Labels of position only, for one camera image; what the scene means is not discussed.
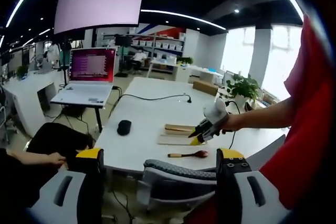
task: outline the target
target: computer mouse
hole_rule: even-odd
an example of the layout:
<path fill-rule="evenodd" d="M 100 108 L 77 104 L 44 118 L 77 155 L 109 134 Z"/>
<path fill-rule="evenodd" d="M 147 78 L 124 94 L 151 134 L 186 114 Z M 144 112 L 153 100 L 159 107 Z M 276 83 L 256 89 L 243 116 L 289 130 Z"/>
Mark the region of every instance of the computer mouse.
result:
<path fill-rule="evenodd" d="M 126 136 L 130 133 L 131 131 L 131 121 L 128 120 L 122 120 L 120 121 L 117 129 L 117 133 L 121 136 Z"/>

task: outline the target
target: black office chair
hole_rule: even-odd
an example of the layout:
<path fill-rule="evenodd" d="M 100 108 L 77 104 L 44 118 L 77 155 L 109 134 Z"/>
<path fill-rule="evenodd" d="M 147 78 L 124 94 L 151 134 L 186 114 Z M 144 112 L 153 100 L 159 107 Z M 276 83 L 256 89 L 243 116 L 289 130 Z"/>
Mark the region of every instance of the black office chair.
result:
<path fill-rule="evenodd" d="M 141 68 L 142 62 L 132 60 L 131 65 L 132 65 L 132 69 L 133 69 L 132 74 L 141 74 L 140 68 Z"/>

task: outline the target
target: person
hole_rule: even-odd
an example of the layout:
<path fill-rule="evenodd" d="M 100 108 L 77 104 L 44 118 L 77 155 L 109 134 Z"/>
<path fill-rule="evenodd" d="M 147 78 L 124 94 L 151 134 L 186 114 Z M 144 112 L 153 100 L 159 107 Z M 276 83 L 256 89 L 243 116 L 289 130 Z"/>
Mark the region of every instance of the person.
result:
<path fill-rule="evenodd" d="M 92 148 L 92 138 L 62 124 L 46 123 L 26 152 L 0 148 L 2 223 L 34 223 L 25 211 L 39 198 L 39 190 L 69 164 L 78 152 Z"/>
<path fill-rule="evenodd" d="M 140 69 L 142 65 L 142 61 L 147 58 L 147 55 L 143 52 L 143 48 L 140 47 L 139 51 L 133 56 L 132 60 L 129 62 L 130 68 L 131 65 L 134 63 L 136 64 L 136 68 Z"/>
<path fill-rule="evenodd" d="M 311 188 L 320 176 L 329 144 L 333 111 L 333 64 L 329 60 L 305 15 L 298 58 L 285 81 L 290 98 L 264 109 L 230 115 L 223 125 L 223 133 L 247 127 L 291 126 L 283 146 L 260 172 L 279 190 L 279 199 L 287 209 L 305 205 L 297 216 L 313 213 L 321 203 L 313 199 Z"/>
<path fill-rule="evenodd" d="M 47 58 L 56 68 L 59 67 L 59 51 L 58 44 L 53 40 L 51 46 L 48 48 Z"/>

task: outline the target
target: laptop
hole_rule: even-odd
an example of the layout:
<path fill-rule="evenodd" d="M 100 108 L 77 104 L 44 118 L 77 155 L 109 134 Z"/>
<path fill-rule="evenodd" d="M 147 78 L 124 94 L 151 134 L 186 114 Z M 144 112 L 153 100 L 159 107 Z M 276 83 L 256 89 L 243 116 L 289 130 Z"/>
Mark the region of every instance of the laptop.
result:
<path fill-rule="evenodd" d="M 115 48 L 71 50 L 69 83 L 52 103 L 103 107 L 112 91 Z"/>

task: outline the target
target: wall-mounted screen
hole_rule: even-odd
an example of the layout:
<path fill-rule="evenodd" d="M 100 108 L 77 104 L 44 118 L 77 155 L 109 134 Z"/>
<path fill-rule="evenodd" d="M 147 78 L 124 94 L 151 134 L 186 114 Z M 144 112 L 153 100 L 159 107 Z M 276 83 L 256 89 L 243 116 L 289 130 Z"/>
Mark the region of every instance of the wall-mounted screen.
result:
<path fill-rule="evenodd" d="M 54 33 L 102 25 L 137 25 L 141 0 L 58 0 Z"/>

